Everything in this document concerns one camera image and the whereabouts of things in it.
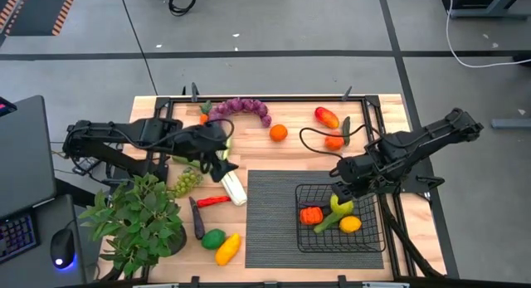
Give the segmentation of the green avocado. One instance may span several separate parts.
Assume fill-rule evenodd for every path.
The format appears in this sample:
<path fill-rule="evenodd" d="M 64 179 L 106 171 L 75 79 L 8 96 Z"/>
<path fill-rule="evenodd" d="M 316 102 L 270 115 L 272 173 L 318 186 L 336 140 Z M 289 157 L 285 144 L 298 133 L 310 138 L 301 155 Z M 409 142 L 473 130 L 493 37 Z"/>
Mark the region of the green avocado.
<path fill-rule="evenodd" d="M 202 247 L 207 250 L 218 249 L 226 240 L 226 233 L 218 228 L 208 231 L 202 238 Z"/>

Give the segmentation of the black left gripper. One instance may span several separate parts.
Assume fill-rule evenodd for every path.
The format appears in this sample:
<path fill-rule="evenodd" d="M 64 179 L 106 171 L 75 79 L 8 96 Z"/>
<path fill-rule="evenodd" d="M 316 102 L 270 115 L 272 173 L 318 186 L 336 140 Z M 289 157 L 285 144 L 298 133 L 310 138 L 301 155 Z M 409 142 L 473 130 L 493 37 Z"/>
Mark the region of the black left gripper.
<path fill-rule="evenodd" d="M 176 155 L 189 159 L 199 159 L 201 154 L 215 155 L 217 151 L 227 148 L 226 141 L 230 135 L 218 122 L 189 126 L 176 135 Z M 224 177 L 224 171 L 237 168 L 237 164 L 220 159 L 210 170 L 212 181 L 219 183 Z"/>

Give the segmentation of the orange fruit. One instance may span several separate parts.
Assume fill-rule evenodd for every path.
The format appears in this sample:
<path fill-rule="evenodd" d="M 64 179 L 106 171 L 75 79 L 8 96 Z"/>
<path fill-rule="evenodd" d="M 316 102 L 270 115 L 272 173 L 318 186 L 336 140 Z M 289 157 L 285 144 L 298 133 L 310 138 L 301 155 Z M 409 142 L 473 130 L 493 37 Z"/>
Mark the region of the orange fruit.
<path fill-rule="evenodd" d="M 270 139 L 274 142 L 283 141 L 288 134 L 288 129 L 282 124 L 276 124 L 270 128 Z"/>

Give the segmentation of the small orange pepper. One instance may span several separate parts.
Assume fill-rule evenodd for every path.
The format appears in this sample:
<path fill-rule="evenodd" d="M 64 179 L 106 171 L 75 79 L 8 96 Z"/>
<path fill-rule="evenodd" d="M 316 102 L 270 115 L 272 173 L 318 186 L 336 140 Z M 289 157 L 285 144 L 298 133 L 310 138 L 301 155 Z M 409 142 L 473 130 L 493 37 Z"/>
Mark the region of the small orange pepper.
<path fill-rule="evenodd" d="M 324 214 L 320 207 L 306 207 L 300 210 L 300 223 L 303 225 L 316 225 L 324 220 Z"/>

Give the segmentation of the yellow squash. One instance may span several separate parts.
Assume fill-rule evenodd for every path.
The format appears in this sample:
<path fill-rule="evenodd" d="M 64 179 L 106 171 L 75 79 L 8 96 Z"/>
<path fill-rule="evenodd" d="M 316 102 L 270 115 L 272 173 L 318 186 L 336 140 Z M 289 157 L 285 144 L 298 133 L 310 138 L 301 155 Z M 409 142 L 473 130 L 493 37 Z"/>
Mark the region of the yellow squash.
<path fill-rule="evenodd" d="M 241 236 L 238 233 L 228 237 L 217 249 L 215 262 L 218 266 L 226 266 L 239 252 L 241 247 Z"/>

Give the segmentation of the red yellow mango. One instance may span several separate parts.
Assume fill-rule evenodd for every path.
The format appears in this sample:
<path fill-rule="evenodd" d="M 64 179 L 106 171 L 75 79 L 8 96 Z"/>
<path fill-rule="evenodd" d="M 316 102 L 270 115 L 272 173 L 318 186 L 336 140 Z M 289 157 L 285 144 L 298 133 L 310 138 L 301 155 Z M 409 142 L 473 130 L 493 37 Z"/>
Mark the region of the red yellow mango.
<path fill-rule="evenodd" d="M 337 129 L 339 127 L 339 118 L 337 115 L 324 107 L 317 107 L 314 110 L 314 117 L 318 122 L 330 129 Z"/>

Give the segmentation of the yellow lemon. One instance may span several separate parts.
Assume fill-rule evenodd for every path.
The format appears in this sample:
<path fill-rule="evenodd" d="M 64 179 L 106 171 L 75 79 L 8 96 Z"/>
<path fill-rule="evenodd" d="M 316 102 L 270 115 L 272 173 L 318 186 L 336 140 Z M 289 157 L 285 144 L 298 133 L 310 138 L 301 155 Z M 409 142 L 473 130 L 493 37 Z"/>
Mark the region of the yellow lemon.
<path fill-rule="evenodd" d="M 361 220 L 355 216 L 343 217 L 339 222 L 339 229 L 344 233 L 356 232 L 361 226 Z"/>

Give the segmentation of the green romaine lettuce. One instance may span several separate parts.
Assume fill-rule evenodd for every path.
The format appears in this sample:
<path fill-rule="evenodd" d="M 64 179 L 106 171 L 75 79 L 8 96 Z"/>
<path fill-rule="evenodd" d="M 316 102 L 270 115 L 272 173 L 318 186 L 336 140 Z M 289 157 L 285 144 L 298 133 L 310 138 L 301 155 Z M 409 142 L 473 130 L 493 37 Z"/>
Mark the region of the green romaine lettuce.
<path fill-rule="evenodd" d="M 314 233 L 319 234 L 343 218 L 342 213 L 331 212 L 324 220 L 314 227 Z"/>

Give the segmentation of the red orange apple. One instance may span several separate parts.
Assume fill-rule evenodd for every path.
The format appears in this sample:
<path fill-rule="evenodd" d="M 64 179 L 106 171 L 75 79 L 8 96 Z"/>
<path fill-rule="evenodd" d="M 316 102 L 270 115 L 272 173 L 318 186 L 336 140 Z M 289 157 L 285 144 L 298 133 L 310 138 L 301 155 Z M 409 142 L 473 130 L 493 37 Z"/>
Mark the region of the red orange apple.
<path fill-rule="evenodd" d="M 326 135 L 324 138 L 324 147 L 328 151 L 338 151 L 343 146 L 344 146 L 344 138 L 338 131 L 334 131 Z"/>

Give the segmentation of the white bok choy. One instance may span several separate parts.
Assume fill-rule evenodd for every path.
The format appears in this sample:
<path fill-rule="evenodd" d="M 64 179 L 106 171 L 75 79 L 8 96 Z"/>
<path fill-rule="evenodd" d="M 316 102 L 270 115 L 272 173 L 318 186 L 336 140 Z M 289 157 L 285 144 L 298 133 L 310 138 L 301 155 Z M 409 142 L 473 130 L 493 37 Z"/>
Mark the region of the white bok choy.
<path fill-rule="evenodd" d="M 227 149 L 218 151 L 217 155 L 220 159 L 227 159 L 231 148 L 231 138 L 226 141 Z M 246 191 L 243 188 L 239 178 L 234 171 L 227 173 L 221 180 L 222 186 L 225 188 L 228 197 L 237 205 L 242 206 L 247 202 Z"/>

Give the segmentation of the red chili pepper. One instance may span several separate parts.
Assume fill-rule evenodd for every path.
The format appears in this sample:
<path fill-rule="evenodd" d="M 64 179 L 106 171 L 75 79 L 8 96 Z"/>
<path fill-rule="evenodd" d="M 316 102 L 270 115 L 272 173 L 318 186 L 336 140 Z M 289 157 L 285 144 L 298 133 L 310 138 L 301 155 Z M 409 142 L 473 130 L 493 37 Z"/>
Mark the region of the red chili pepper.
<path fill-rule="evenodd" d="M 209 197 L 209 198 L 203 198 L 203 199 L 197 200 L 197 206 L 199 208 L 209 207 L 211 205 L 215 205 L 218 203 L 226 203 L 230 201 L 231 201 L 231 198 L 228 196 Z"/>

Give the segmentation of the green grape bunch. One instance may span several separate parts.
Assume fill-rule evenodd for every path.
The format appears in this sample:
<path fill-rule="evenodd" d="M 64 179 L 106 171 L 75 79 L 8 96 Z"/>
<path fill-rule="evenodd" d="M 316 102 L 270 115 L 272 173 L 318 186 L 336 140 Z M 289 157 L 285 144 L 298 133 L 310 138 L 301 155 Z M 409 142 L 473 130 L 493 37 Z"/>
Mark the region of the green grape bunch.
<path fill-rule="evenodd" d="M 176 198 L 183 198 L 195 187 L 199 186 L 203 180 L 202 174 L 194 168 L 185 168 L 178 176 L 177 182 L 173 185 L 173 194 Z"/>

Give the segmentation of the green potted plant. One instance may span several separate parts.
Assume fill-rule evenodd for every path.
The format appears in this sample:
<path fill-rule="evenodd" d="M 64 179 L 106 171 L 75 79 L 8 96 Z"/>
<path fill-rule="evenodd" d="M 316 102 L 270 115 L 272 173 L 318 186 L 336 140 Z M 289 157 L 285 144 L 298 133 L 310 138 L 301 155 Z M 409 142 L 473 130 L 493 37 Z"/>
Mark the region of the green potted plant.
<path fill-rule="evenodd" d="M 79 218 L 92 229 L 93 240 L 105 239 L 111 246 L 100 258 L 130 278 L 184 247 L 187 234 L 179 212 L 173 191 L 148 173 L 122 182 L 109 198 L 98 192 Z"/>

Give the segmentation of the hazard striped floor mat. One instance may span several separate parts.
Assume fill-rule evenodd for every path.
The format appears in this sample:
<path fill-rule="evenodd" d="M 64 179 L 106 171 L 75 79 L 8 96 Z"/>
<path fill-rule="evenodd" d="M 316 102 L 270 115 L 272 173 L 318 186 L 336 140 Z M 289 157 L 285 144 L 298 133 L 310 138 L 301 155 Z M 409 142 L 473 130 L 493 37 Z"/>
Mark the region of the hazard striped floor mat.
<path fill-rule="evenodd" d="M 58 36 L 75 0 L 0 0 L 0 34 Z"/>

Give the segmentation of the long purple eggplant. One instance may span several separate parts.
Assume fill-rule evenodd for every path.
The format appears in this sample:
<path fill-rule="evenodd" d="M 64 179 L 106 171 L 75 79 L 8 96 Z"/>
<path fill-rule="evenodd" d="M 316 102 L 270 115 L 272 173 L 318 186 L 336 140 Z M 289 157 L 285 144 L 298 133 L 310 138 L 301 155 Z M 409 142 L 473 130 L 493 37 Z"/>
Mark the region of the long purple eggplant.
<path fill-rule="evenodd" d="M 198 240 L 202 240 L 202 238 L 205 235 L 205 227 L 204 223 L 199 211 L 199 207 L 197 205 L 197 202 L 194 198 L 189 197 L 188 198 L 190 202 L 190 206 L 192 209 L 192 219 L 193 219 L 193 225 L 194 225 L 194 235 Z"/>

